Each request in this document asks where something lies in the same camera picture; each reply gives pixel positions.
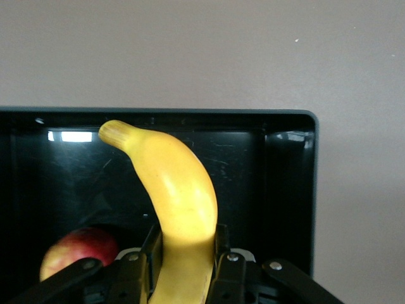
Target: yellow banana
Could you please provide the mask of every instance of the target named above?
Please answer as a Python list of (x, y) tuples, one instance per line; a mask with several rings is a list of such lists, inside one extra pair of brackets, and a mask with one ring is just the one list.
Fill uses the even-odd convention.
[(160, 222), (163, 264), (149, 303), (205, 303), (218, 211), (202, 163), (175, 137), (119, 120), (102, 125), (99, 137), (130, 157)]

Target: apple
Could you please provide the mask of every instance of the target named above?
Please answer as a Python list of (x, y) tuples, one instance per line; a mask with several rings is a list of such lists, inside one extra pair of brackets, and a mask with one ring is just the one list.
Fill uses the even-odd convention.
[(39, 271), (42, 282), (81, 258), (97, 258), (104, 266), (111, 264), (119, 253), (112, 234), (97, 227), (74, 230), (52, 245), (46, 252)]

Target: black plastic bin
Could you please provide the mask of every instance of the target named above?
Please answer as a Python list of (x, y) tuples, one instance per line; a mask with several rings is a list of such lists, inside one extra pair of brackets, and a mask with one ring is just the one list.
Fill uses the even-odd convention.
[(101, 225), (122, 249), (156, 223), (129, 158), (98, 128), (119, 119), (173, 134), (209, 172), (233, 248), (311, 275), (318, 124), (308, 111), (0, 108), (0, 302), (39, 280), (66, 233)]

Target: bolt head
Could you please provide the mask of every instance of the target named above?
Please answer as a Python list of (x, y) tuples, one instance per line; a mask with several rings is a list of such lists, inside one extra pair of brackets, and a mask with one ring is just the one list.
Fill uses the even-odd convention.
[(133, 255), (128, 256), (128, 260), (136, 261), (139, 258), (139, 255), (134, 253)]
[(96, 266), (96, 263), (95, 263), (95, 261), (92, 261), (92, 260), (91, 261), (86, 261), (82, 265), (83, 269), (85, 269), (85, 270), (93, 268), (94, 266)]
[(231, 252), (227, 255), (227, 259), (231, 262), (236, 262), (239, 260), (239, 256), (236, 253)]
[(272, 262), (270, 263), (270, 268), (274, 269), (274, 270), (282, 270), (283, 269), (283, 265), (281, 265), (278, 262)]

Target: gray wall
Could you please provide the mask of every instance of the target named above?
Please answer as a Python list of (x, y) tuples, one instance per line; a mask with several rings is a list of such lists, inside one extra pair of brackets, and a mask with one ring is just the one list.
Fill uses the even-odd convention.
[(0, 105), (305, 109), (315, 279), (405, 299), (405, 2), (1, 1)]

